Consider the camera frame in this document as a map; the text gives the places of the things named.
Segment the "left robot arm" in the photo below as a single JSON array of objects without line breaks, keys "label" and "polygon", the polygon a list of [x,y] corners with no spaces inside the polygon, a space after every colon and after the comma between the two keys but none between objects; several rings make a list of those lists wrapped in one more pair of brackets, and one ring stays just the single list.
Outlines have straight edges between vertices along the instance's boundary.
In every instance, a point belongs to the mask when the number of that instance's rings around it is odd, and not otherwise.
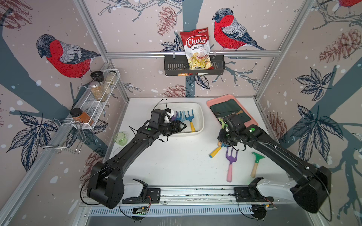
[{"label": "left robot arm", "polygon": [[161,124],[146,121],[119,153],[92,167],[86,188],[87,197],[109,209],[115,208],[124,199],[144,197],[142,193],[145,182],[134,179],[129,185],[124,184],[123,177],[128,168],[144,150],[159,140],[161,135],[169,137],[186,128],[187,125],[179,120]]}]

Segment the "blue claw rake yellow handle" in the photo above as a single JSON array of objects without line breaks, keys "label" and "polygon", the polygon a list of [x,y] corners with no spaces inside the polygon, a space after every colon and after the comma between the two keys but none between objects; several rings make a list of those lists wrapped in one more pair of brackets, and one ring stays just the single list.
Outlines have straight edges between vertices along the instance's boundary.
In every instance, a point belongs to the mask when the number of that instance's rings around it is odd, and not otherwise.
[{"label": "blue claw rake yellow handle", "polygon": [[194,124],[193,124],[193,122],[192,122],[192,120],[194,119],[193,109],[191,110],[191,112],[190,112],[190,111],[187,111],[187,113],[185,113],[185,118],[186,118],[186,120],[188,120],[189,123],[190,123],[191,131],[192,131],[192,132],[195,132],[196,130],[195,130]]}]

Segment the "purple rake pink handle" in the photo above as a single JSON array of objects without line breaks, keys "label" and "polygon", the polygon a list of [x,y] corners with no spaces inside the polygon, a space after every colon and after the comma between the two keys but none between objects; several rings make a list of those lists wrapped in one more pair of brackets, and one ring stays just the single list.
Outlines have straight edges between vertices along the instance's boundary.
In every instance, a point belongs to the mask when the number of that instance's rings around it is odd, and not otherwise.
[{"label": "purple rake pink handle", "polygon": [[226,159],[229,161],[229,167],[227,172],[227,179],[226,181],[231,183],[232,182],[232,164],[237,161],[238,152],[234,150],[234,148],[227,148],[226,150]]},{"label": "purple rake pink handle", "polygon": [[171,120],[172,121],[178,120],[178,112],[177,111],[174,112],[173,116],[171,117]]}]

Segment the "teal rake yellow handle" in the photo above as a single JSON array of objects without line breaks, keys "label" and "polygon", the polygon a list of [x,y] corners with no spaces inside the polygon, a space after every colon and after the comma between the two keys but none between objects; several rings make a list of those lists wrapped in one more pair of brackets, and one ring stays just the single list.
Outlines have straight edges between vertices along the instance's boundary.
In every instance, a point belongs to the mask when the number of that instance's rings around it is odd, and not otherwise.
[{"label": "teal rake yellow handle", "polygon": [[225,146],[224,143],[218,141],[217,148],[209,154],[209,157],[210,157],[210,158],[214,158],[214,156],[215,156],[215,155],[221,150],[221,148],[224,147],[224,146]]}]

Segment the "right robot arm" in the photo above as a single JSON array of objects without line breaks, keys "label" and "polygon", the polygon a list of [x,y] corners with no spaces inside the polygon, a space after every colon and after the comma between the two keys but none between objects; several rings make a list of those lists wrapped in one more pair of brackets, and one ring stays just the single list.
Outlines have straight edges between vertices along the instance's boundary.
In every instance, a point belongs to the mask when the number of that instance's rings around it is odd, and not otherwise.
[{"label": "right robot arm", "polygon": [[317,213],[331,193],[332,173],[324,166],[316,167],[274,141],[256,125],[240,130],[220,129],[218,140],[226,145],[238,143],[249,146],[266,155],[285,170],[297,183],[291,188],[296,203],[310,213]]}]

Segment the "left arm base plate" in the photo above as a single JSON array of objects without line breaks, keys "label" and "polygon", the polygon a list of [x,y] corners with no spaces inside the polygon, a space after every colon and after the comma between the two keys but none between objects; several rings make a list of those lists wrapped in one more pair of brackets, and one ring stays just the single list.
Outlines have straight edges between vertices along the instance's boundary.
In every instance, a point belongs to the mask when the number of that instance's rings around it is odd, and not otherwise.
[{"label": "left arm base plate", "polygon": [[153,204],[160,202],[160,188],[149,188],[148,184],[140,179],[133,179],[124,186],[122,204]]}]

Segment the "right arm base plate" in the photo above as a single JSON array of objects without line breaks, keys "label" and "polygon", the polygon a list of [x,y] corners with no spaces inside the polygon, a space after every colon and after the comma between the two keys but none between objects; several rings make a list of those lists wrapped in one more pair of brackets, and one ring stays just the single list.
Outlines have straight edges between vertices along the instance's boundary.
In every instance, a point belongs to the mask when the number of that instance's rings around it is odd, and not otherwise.
[{"label": "right arm base plate", "polygon": [[264,196],[257,189],[257,185],[262,179],[263,177],[257,177],[247,186],[234,187],[233,196],[235,196],[236,202],[273,202],[273,197]]}]

